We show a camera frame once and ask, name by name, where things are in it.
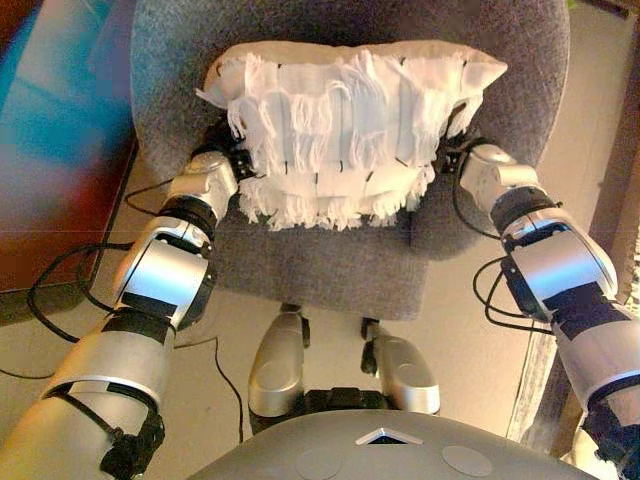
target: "robot forearm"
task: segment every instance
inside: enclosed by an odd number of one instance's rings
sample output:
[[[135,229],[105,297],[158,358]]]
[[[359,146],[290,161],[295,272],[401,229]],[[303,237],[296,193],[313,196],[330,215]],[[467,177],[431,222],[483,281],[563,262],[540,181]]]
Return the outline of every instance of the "robot forearm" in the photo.
[[[615,300],[607,254],[554,202],[535,171],[500,148],[470,149],[460,185],[492,219],[502,271],[519,308],[549,322],[584,428],[621,476],[638,472],[640,321]]]

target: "red surface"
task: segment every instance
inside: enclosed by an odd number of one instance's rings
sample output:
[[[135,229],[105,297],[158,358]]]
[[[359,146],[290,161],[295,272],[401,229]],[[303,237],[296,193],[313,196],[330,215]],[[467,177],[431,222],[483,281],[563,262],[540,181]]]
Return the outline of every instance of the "red surface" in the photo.
[[[0,5],[0,53],[14,52],[15,65],[11,78],[0,72],[0,89],[10,80],[0,91],[0,291],[30,287],[71,246],[103,239],[133,142],[135,2],[99,11],[47,0],[33,30],[16,32],[34,3]],[[25,31],[28,43],[14,48]],[[66,262],[47,283],[74,281],[75,270]]]

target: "circular button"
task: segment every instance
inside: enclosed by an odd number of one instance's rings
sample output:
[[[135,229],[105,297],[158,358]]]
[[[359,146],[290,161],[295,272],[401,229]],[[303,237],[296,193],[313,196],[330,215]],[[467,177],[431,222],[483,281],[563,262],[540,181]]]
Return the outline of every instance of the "circular button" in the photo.
[[[305,480],[328,480],[336,476],[342,460],[328,448],[307,450],[298,457],[296,470]]]
[[[486,477],[493,470],[487,457],[467,447],[445,447],[442,457],[451,468],[470,477]]]

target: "floor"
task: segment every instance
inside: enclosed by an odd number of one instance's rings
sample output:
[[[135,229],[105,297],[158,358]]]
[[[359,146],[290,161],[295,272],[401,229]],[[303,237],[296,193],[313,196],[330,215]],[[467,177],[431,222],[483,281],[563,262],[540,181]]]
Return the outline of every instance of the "floor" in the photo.
[[[571,64],[558,123],[539,173],[546,188],[583,225],[593,215],[614,138],[625,81],[635,17],[622,20],[586,4],[571,12]],[[128,189],[147,185],[150,172],[134,165]],[[162,193],[145,202],[157,205]],[[135,238],[147,219],[121,208],[113,241]],[[422,321],[387,325],[395,335],[411,339],[424,353],[440,381],[444,417],[498,435],[509,425],[528,335],[492,327],[483,320],[470,284],[478,266],[500,255],[490,240],[481,240],[464,255],[433,262],[424,292]],[[103,261],[95,292],[109,298],[109,278],[120,255]],[[510,307],[506,290],[497,301]],[[188,342],[212,334],[220,337],[220,361],[243,396],[253,354],[278,303],[228,291],[216,291],[205,319],[180,334]],[[308,388],[356,385],[375,388],[377,381],[359,370],[362,341],[360,319],[307,308],[311,347],[305,352]],[[77,333],[87,331],[100,312],[83,303],[54,321]],[[3,327],[0,366],[29,373],[46,373],[66,354],[68,345],[27,321]],[[44,388],[44,381],[0,377],[0,441]],[[148,478],[184,478],[236,444],[237,404],[213,365],[212,344],[176,351],[163,405],[167,438],[148,470]],[[245,432],[249,433],[248,424]]]

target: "fringed pillow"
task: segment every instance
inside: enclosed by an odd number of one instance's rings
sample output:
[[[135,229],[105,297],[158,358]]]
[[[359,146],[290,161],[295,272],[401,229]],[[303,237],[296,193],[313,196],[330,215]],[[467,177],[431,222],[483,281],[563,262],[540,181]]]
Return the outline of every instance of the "fringed pillow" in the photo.
[[[255,176],[240,182],[250,221],[342,230],[415,209],[440,138],[467,128],[506,68],[440,41],[258,42],[227,50],[197,93],[227,110],[251,154]]]

